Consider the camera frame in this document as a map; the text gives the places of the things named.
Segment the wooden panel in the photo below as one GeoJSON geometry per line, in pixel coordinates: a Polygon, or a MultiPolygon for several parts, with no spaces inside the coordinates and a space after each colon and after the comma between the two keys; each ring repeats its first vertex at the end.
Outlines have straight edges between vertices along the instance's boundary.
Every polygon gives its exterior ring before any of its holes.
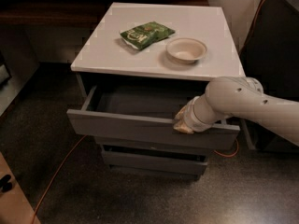
{"type": "Polygon", "coordinates": [[[94,29],[113,2],[208,6],[207,0],[1,0],[0,23],[94,29]]]}

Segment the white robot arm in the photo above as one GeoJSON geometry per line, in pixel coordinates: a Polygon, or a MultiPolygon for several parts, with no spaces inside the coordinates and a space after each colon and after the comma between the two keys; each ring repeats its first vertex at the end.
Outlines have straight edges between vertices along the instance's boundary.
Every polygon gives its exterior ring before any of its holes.
{"type": "Polygon", "coordinates": [[[212,79],[205,94],[194,97],[178,112],[174,129],[202,132],[230,117],[256,122],[299,146],[299,103],[264,94],[261,83],[250,77],[212,79]]]}

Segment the paper bowl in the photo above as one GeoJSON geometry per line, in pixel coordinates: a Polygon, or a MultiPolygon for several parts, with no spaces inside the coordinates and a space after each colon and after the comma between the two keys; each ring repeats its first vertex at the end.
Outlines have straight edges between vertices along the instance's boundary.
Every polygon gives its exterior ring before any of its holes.
{"type": "Polygon", "coordinates": [[[167,43],[166,52],[178,63],[195,63],[206,55],[206,45],[192,38],[177,38],[167,43]]]}

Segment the green snack bag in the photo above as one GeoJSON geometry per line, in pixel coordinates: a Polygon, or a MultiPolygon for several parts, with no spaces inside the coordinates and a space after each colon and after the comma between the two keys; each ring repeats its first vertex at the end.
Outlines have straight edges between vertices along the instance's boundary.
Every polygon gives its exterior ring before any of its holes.
{"type": "Polygon", "coordinates": [[[154,42],[169,37],[174,32],[174,30],[152,21],[122,32],[121,37],[133,48],[142,50],[154,42]]]}

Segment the floor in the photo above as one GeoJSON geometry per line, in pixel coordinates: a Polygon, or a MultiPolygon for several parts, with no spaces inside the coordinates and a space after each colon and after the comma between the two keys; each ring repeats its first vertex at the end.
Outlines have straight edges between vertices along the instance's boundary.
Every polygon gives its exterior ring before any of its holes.
{"type": "MultiPolygon", "coordinates": [[[[66,116],[68,108],[81,104],[69,67],[42,64],[1,119],[0,151],[33,208],[81,138],[66,116]]],[[[249,150],[242,132],[238,141],[235,157],[214,154],[198,181],[186,181],[111,172],[87,137],[57,175],[37,216],[43,224],[298,223],[298,154],[249,150]]]]}

